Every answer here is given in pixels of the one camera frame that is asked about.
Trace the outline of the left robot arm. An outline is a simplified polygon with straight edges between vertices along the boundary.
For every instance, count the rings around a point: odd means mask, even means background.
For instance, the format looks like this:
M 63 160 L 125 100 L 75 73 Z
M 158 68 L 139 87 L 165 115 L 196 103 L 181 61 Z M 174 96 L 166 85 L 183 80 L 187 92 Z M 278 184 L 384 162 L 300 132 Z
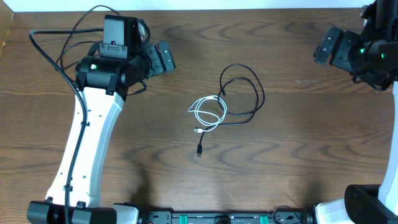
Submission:
M 109 140 L 128 90 L 175 69 L 168 43 L 150 43 L 136 17 L 107 15 L 103 40 L 77 63 L 69 85 L 75 93 L 72 127 L 58 173 L 45 200 L 32 201 L 31 223 L 145 223 L 135 206 L 102 207 L 101 179 Z

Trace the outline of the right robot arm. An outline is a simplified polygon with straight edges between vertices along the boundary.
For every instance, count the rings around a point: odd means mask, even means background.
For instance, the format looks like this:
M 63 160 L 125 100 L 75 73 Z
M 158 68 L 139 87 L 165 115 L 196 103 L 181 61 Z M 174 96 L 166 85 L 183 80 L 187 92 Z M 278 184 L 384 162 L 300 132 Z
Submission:
M 397 223 L 397 1 L 375 0 L 361 18 L 360 33 L 330 27 L 313 57 L 348 72 L 354 83 L 392 92 L 390 117 L 376 113 L 371 125 L 371 141 L 391 135 L 384 177 L 379 184 L 350 184 L 342 198 L 314 205 L 305 223 Z

